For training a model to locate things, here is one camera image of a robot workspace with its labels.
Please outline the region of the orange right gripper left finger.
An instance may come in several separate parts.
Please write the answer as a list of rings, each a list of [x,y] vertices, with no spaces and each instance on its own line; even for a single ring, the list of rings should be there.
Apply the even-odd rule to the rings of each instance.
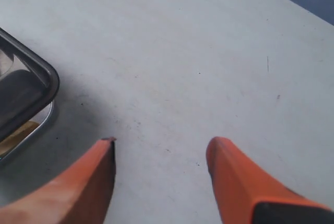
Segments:
[[[115,138],[100,139],[57,177],[2,207],[1,223],[104,223],[115,176]]]

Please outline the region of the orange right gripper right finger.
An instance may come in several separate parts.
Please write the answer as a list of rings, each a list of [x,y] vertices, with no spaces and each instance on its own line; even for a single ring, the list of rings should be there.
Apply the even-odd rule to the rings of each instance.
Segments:
[[[214,137],[206,159],[223,223],[333,223],[333,210],[283,185],[231,140]]]

